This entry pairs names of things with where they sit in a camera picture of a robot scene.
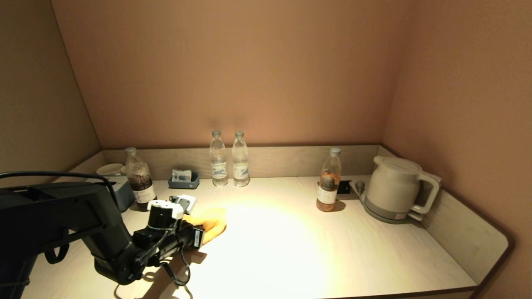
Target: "bottle cap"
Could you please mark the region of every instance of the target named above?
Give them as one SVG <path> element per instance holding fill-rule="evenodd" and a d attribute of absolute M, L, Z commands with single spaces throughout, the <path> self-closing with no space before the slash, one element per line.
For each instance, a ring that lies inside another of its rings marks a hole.
<path fill-rule="evenodd" d="M 339 156 L 341 151 L 342 150 L 339 149 L 338 147 L 332 147 L 331 148 L 331 155 L 332 156 Z"/>
<path fill-rule="evenodd" d="M 136 147 L 128 147 L 126 149 L 124 149 L 124 152 L 126 153 L 136 153 L 137 152 L 137 148 Z"/>

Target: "wooden countertop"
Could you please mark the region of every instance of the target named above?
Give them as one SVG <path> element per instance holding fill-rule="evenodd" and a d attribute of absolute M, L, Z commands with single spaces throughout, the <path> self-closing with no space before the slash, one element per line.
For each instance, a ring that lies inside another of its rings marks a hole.
<path fill-rule="evenodd" d="M 367 179 L 350 176 L 343 179 Z M 390 225 L 369 216 L 356 195 L 342 195 L 341 211 L 315 207 L 317 177 L 252 178 L 244 188 L 232 180 L 215 187 L 201 180 L 196 190 L 168 189 L 156 181 L 159 199 L 196 196 L 193 214 L 227 209 L 226 231 L 189 252 L 188 289 L 203 298 L 332 298 L 424 292 L 475 286 L 454 259 L 414 221 Z M 132 233 L 148 213 L 122 214 Z M 179 259 L 171 263 L 182 269 Z M 145 279 L 128 286 L 94 270 L 81 241 L 56 265 L 37 259 L 23 298 L 189 298 L 175 289 L 163 269 L 150 267 Z"/>

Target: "electric kettle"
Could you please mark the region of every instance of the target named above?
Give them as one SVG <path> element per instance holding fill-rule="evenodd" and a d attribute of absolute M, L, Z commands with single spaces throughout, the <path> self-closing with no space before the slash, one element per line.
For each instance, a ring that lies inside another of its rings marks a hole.
<path fill-rule="evenodd" d="M 440 188 L 442 179 L 421 170 L 416 163 L 396 157 L 376 156 L 377 164 L 371 175 L 363 205 L 373 217 L 387 223 L 401 223 L 410 216 L 422 220 Z M 420 181 L 433 186 L 424 206 L 414 204 Z"/>

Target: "bottle with brown liquid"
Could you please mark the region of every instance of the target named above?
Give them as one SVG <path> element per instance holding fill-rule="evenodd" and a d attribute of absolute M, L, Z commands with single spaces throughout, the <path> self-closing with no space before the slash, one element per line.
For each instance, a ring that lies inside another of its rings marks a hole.
<path fill-rule="evenodd" d="M 327 158 L 321 169 L 320 186 L 318 187 L 318 198 L 316 206 L 323 212 L 334 210 L 336 202 L 336 192 L 340 185 L 340 149 L 333 147 L 330 151 L 330 157 Z"/>
<path fill-rule="evenodd" d="M 124 151 L 127 155 L 126 176 L 128 177 L 131 189 L 133 189 L 135 202 L 139 210 L 147 211 L 148 202 L 157 199 L 148 164 L 137 156 L 136 148 L 128 147 Z"/>

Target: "brown wall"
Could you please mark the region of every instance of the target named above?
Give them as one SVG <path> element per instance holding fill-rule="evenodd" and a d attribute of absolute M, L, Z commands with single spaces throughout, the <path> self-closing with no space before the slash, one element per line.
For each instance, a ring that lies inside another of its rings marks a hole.
<path fill-rule="evenodd" d="M 515 236 L 484 298 L 530 298 L 531 32 L 530 0 L 420 2 L 384 134 Z"/>
<path fill-rule="evenodd" d="M 381 140 L 410 1 L 53 0 L 103 148 Z"/>
<path fill-rule="evenodd" d="M 50 2 L 1 1 L 0 30 L 0 172 L 69 170 L 99 144 Z"/>

